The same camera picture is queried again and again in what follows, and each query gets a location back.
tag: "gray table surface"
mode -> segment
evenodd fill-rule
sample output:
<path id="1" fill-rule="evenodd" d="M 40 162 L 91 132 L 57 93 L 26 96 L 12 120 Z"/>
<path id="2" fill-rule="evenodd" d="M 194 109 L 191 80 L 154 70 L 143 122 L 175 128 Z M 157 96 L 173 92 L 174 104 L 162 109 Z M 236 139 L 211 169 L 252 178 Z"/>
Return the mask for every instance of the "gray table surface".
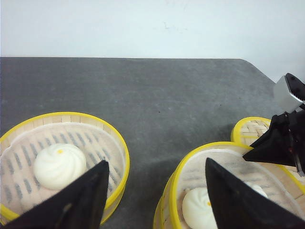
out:
<path id="1" fill-rule="evenodd" d="M 273 85 L 238 59 L 1 58 L 1 135 L 49 112 L 106 120 L 123 135 L 131 169 L 122 201 L 102 228 L 149 229 L 169 176 L 188 152 L 229 141 L 241 118 L 281 113 Z"/>

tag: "steamer basket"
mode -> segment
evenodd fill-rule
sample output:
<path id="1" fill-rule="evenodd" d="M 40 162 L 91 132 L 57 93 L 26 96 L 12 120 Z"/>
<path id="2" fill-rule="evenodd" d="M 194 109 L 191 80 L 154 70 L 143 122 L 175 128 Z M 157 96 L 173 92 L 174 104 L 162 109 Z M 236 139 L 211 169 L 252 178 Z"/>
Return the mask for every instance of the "steamer basket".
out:
<path id="1" fill-rule="evenodd" d="M 234 142 L 216 142 L 190 152 L 167 182 L 154 216 L 154 229 L 189 229 L 183 219 L 182 201 L 187 190 L 206 187 L 205 160 L 211 157 L 243 181 L 262 187 L 269 199 L 304 218 L 305 190 L 273 164 L 245 162 L 251 147 Z"/>
<path id="2" fill-rule="evenodd" d="M 76 145 L 85 154 L 87 169 L 109 162 L 105 222 L 118 206 L 129 173 L 129 153 L 120 133 L 89 114 L 57 112 L 26 120 L 0 138 L 1 223 L 7 223 L 58 191 L 42 187 L 33 174 L 37 154 L 55 143 Z"/>
<path id="3" fill-rule="evenodd" d="M 271 120 L 261 117 L 248 117 L 240 120 L 231 132 L 231 141 L 250 146 L 260 136 L 262 136 L 270 126 Z M 280 166 L 285 168 L 284 171 L 293 175 L 293 179 L 297 179 L 301 182 L 305 188 L 305 177 L 298 175 L 296 167 L 292 166 Z"/>

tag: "white wall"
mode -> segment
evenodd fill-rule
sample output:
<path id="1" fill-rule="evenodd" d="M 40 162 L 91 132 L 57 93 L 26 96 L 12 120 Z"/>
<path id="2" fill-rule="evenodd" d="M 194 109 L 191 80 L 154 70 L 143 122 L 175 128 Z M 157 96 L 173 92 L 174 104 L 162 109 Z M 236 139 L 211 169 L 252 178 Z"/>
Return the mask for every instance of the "white wall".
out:
<path id="1" fill-rule="evenodd" d="M 305 0 L 1 0 L 1 56 L 242 58 L 305 78 Z"/>

